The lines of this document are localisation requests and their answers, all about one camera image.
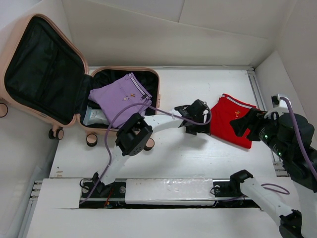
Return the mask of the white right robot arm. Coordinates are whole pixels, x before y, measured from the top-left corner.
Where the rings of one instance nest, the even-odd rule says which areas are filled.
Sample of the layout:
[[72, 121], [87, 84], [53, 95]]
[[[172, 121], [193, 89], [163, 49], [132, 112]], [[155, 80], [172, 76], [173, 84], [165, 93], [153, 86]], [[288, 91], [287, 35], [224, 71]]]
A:
[[230, 176], [229, 189], [234, 195], [252, 199], [276, 223], [284, 238], [317, 236], [317, 151], [311, 146], [314, 127], [301, 115], [267, 113], [250, 109], [242, 118], [230, 122], [236, 136], [263, 142], [279, 161], [274, 163], [280, 177], [292, 180], [300, 209], [280, 201], [269, 183], [259, 183], [247, 170]]

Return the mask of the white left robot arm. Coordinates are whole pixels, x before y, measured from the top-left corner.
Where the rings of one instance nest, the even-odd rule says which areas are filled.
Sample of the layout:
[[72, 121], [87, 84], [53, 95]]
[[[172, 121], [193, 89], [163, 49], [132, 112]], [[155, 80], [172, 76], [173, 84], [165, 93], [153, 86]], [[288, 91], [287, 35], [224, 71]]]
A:
[[210, 132], [211, 110], [205, 102], [199, 99], [191, 105], [178, 106], [169, 112], [152, 106], [149, 108], [159, 114], [152, 116], [133, 114], [116, 133], [112, 150], [107, 143], [109, 129], [106, 130], [105, 147], [109, 160], [103, 171], [97, 171], [92, 176], [93, 188], [90, 195], [93, 192], [101, 197], [108, 195], [118, 172], [130, 157], [145, 149], [153, 133], [181, 127], [193, 129], [194, 135], [209, 134]]

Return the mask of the purple shorts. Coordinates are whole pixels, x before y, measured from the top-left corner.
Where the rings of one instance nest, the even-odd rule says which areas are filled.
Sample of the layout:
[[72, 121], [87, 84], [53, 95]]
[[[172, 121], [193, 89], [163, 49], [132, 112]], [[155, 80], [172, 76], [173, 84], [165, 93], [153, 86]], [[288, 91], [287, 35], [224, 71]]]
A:
[[133, 73], [112, 84], [90, 91], [89, 100], [97, 103], [113, 128], [120, 128], [135, 113], [144, 114], [152, 104], [152, 95]]

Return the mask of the pink hard-shell suitcase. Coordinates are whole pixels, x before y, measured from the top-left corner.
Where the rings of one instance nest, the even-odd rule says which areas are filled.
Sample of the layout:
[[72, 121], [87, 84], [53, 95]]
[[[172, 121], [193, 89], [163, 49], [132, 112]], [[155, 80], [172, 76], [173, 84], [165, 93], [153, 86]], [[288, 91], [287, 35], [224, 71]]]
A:
[[133, 73], [152, 96], [148, 116], [159, 107], [159, 75], [150, 68], [104, 66], [93, 72], [83, 54], [45, 15], [17, 20], [0, 57], [1, 106], [12, 105], [52, 125], [49, 138], [61, 140], [63, 128], [82, 123], [93, 89]]

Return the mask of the white cotton pads pack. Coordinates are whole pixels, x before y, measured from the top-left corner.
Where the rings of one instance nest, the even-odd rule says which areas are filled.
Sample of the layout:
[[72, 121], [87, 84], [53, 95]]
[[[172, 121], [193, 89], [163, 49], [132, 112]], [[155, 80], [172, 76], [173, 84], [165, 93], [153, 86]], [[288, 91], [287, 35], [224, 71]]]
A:
[[101, 109], [93, 109], [91, 107], [87, 107], [82, 124], [85, 126], [92, 124], [109, 125], [109, 122]]

